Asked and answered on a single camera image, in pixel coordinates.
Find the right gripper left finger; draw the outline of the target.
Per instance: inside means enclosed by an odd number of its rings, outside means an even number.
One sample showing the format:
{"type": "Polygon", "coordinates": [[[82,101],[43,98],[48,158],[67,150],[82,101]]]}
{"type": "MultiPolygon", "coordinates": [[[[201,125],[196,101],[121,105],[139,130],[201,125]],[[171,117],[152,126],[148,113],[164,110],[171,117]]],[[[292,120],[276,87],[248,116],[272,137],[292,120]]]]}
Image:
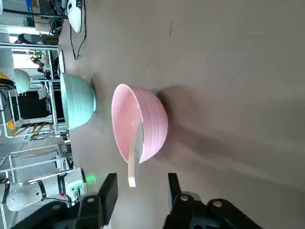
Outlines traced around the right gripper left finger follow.
{"type": "Polygon", "coordinates": [[[50,202],[13,226],[14,229],[102,229],[110,222],[118,198],[116,173],[109,173],[97,193],[74,206],[50,202]]]}

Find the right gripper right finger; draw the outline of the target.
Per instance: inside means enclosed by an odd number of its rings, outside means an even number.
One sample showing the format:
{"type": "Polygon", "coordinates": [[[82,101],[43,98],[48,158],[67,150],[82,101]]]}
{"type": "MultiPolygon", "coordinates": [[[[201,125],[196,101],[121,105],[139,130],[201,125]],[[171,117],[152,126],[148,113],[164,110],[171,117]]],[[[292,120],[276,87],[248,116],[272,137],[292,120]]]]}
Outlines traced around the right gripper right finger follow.
{"type": "Polygon", "coordinates": [[[172,209],[164,229],[260,229],[261,227],[228,200],[211,199],[207,204],[183,193],[176,173],[168,174],[172,209]]]}

